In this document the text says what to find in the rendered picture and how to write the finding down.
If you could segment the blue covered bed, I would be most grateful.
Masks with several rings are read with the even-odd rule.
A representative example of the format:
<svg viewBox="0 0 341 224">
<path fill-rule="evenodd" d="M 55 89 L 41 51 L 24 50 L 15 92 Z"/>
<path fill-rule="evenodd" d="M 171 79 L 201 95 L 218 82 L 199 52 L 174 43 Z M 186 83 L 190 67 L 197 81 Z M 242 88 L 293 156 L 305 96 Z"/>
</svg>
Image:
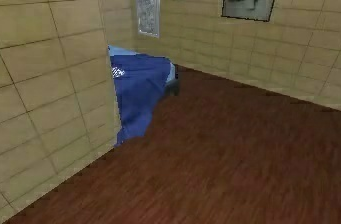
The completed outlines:
<svg viewBox="0 0 341 224">
<path fill-rule="evenodd" d="M 145 135 L 154 109 L 179 78 L 167 57 L 108 46 L 121 128 L 116 145 Z"/>
</svg>

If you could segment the grey framed picture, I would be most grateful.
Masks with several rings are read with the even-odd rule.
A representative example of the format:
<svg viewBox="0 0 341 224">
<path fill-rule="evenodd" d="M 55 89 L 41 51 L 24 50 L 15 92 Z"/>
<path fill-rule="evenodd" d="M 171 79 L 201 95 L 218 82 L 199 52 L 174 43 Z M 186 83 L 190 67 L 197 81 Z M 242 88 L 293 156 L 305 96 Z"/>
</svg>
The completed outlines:
<svg viewBox="0 0 341 224">
<path fill-rule="evenodd" d="M 136 0 L 138 33 L 160 36 L 160 0 Z"/>
</svg>

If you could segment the dark framed picture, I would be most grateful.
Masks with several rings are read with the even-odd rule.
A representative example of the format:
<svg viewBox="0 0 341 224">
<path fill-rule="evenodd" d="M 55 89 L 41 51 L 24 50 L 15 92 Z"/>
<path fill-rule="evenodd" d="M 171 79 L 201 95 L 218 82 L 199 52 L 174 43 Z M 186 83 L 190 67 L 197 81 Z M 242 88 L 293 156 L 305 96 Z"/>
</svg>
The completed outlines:
<svg viewBox="0 0 341 224">
<path fill-rule="evenodd" d="M 222 16 L 268 22 L 275 0 L 223 0 Z"/>
</svg>

